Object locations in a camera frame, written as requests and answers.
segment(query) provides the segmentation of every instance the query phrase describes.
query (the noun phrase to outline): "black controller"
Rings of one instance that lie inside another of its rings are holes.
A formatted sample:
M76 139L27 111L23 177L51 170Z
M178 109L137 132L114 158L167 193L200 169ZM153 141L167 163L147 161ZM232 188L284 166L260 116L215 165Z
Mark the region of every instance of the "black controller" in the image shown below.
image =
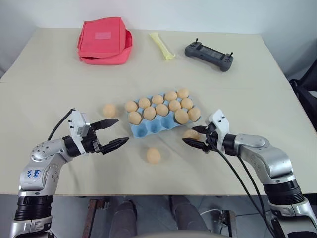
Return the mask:
M198 42L198 38L195 42L191 43L185 48L186 56L195 56L202 60L208 61L220 67L222 72L226 72L230 69L233 62L233 52L231 54L223 54L219 51L215 51L207 46Z

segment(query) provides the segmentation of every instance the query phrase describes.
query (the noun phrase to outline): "egg carton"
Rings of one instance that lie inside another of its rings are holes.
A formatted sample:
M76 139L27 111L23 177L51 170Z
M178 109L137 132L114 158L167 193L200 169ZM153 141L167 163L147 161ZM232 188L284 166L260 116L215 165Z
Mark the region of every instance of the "egg carton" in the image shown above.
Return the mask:
M159 93L159 95L161 95L164 98L165 93ZM151 102L150 107L155 108L156 104L152 103L152 97L153 96L147 96L147 99L149 99ZM182 99L177 98L177 101L179 101L179 103L180 103L182 101ZM165 104L168 108L169 101L164 100L163 104ZM132 134L135 138L143 138L143 137L150 135L150 134L156 134L156 133L159 133L160 131L163 131L163 130L171 130L174 127L186 125L186 124L193 122L191 120L188 120L188 122L185 124L178 123L174 117L175 112L173 112L171 110L169 110L169 113L164 117L156 114L153 120L147 120L147 119L143 118L143 111L144 111L143 108L138 107L137 112L140 113L140 115L142 117L142 121L140 122L140 124L134 125L134 124L129 123L131 130L132 130Z

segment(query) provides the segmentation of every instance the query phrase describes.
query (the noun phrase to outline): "gray pants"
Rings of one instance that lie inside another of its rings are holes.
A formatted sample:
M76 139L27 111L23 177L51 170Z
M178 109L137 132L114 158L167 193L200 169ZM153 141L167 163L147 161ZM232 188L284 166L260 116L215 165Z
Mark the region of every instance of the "gray pants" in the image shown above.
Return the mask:
M185 196L171 196L170 208L179 230L208 231L203 218ZM121 203L112 220L109 238L130 238L137 235L137 213L133 202Z

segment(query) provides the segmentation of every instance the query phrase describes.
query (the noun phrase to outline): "red bag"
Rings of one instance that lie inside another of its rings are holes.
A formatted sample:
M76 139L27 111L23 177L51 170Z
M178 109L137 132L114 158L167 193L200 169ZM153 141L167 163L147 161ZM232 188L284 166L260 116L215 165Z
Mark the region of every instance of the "red bag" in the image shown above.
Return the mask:
M123 64L131 52L132 35L121 17L85 21L77 48L80 60L87 64Z

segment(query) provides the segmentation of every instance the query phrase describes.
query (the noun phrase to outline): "egg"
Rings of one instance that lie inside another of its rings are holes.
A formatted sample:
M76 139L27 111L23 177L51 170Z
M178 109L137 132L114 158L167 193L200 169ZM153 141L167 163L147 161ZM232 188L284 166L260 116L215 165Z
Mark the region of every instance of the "egg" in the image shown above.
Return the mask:
M138 125L140 124L142 117L138 112L130 112L128 119L131 124Z
M165 100L172 101L177 99L177 94L174 91L170 91L165 94Z
M161 160L160 152L157 148L149 148L147 150L147 160L151 164L157 164Z
M156 112L155 112L155 109L153 107L147 107L143 111L143 117L146 120L153 120L155 115L156 115Z
M151 105L150 100L147 98L141 98L139 100L139 107L140 108L147 108Z
M164 117L168 114L168 108L166 105L164 104L158 104L156 107L155 107L155 111L157 112L158 115Z
M181 90L179 90L179 91L177 92L177 96L178 96L179 98L181 98L181 99L183 99L183 98L188 98L188 96L189 96L189 91L188 91L188 89L187 89L187 88L182 88Z
M154 104L161 104L164 102L164 98L161 95L155 95L152 97L152 103Z
M180 103L179 101L177 100L173 100L173 101L170 101L169 104L168 104L168 108L171 110L171 111L176 111L177 109L180 109Z
M189 98L184 98L181 102L180 105L182 106L182 108L187 108L187 109L191 109L193 107L193 101L190 100Z
M197 121L201 115L199 108L194 107L188 111L189 120Z
M124 105L124 108L129 113L135 112L138 109L138 105L133 101L129 101Z
M188 122L188 114L182 109L178 109L175 112L175 119L179 124L185 124Z
M106 104L103 108L103 114L106 118L114 118L115 117L115 105L114 104Z
M187 130L185 131L183 138L193 138L195 140L199 140L200 139L200 134L198 132L196 132L195 130Z

